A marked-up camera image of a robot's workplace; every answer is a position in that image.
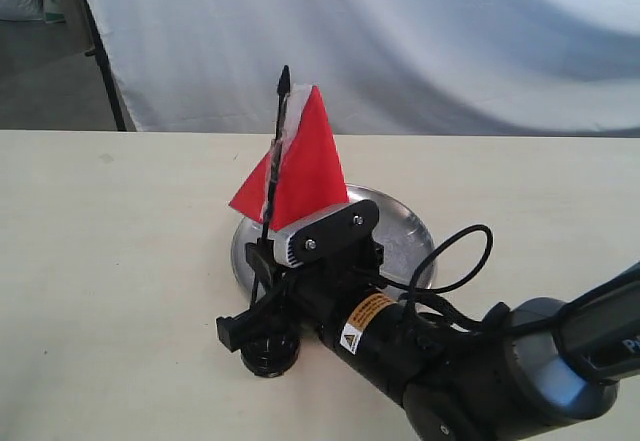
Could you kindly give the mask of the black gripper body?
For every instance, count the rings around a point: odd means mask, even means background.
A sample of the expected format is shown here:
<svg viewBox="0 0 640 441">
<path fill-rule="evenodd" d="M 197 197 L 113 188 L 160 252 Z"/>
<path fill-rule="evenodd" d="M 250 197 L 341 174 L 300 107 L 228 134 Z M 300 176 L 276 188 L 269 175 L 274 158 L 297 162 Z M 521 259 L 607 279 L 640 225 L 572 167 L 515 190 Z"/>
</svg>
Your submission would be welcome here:
<svg viewBox="0 0 640 441">
<path fill-rule="evenodd" d="M 358 346 L 383 311 L 399 304 L 382 289 L 384 247 L 366 238 L 318 261 L 285 272 L 280 315 L 298 331 L 310 326 L 328 346 Z"/>
</svg>

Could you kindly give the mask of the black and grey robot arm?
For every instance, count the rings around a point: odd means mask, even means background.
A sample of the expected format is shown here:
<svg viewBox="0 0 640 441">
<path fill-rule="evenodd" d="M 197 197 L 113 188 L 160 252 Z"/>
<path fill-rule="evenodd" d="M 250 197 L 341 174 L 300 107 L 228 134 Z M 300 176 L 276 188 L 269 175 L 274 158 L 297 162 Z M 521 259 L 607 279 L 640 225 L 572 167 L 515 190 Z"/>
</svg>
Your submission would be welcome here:
<svg viewBox="0 0 640 441">
<path fill-rule="evenodd" d="M 300 329 L 405 412 L 424 440 L 522 440 L 598 418 L 639 372 L 639 270 L 571 302 L 495 305 L 481 320 L 439 293 L 385 293 L 371 237 L 315 250 L 296 268 L 246 247 L 265 294 L 216 321 L 220 342 L 260 377 L 296 361 Z"/>
</svg>

